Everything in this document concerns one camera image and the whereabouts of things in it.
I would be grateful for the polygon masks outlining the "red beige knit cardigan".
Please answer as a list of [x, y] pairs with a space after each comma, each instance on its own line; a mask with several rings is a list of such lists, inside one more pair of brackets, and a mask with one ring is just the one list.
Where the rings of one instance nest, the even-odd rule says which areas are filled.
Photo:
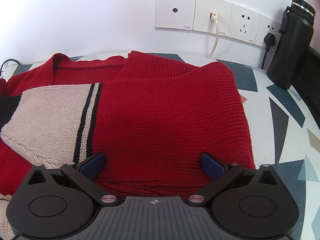
[[14, 236], [9, 197], [34, 164], [60, 168], [102, 153], [95, 182], [112, 194], [186, 198], [209, 183], [203, 152], [254, 168], [241, 96], [223, 63], [55, 54], [1, 80], [1, 239]]

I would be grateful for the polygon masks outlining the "geometric pattern desk mat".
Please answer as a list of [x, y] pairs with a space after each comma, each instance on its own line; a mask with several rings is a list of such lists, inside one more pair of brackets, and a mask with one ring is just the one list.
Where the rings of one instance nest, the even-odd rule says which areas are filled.
[[[1, 72], [1, 93], [89, 80], [111, 81], [183, 73], [210, 59], [161, 53], [98, 54], [66, 57], [48, 62], [9, 62]], [[232, 72], [251, 134], [254, 163], [269, 163], [283, 180], [299, 207], [293, 239], [319, 239], [319, 127], [295, 88], [283, 90], [256, 67], [223, 60]]]

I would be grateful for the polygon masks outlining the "black printer box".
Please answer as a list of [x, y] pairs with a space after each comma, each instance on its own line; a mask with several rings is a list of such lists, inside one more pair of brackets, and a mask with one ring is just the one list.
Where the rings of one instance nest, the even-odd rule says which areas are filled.
[[293, 86], [315, 119], [319, 119], [319, 84], [319, 53], [309, 47]]

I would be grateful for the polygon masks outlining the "black power plug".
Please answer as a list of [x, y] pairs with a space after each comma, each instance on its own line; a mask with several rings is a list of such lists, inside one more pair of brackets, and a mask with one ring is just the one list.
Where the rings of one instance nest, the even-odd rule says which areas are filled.
[[266, 61], [268, 52], [269, 52], [270, 48], [275, 45], [275, 43], [276, 43], [275, 35], [272, 33], [267, 33], [266, 36], [264, 37], [264, 44], [266, 45], [266, 47], [265, 47], [263, 61], [261, 64], [261, 69], [264, 69], [264, 65], [265, 65], [265, 61]]

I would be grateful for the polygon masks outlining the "black thermos bottle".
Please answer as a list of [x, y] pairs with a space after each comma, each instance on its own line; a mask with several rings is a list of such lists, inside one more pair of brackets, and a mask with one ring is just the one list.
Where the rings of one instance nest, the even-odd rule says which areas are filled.
[[278, 32], [280, 39], [267, 70], [268, 78], [278, 87], [289, 89], [306, 56], [313, 36], [315, 9], [304, 0], [291, 0]]

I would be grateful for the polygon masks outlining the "white wall socket panel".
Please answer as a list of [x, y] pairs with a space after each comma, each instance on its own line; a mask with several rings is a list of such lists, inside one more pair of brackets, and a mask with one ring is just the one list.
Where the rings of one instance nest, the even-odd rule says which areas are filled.
[[278, 43], [280, 23], [224, 0], [155, 0], [155, 27], [229, 37], [264, 47], [268, 33]]

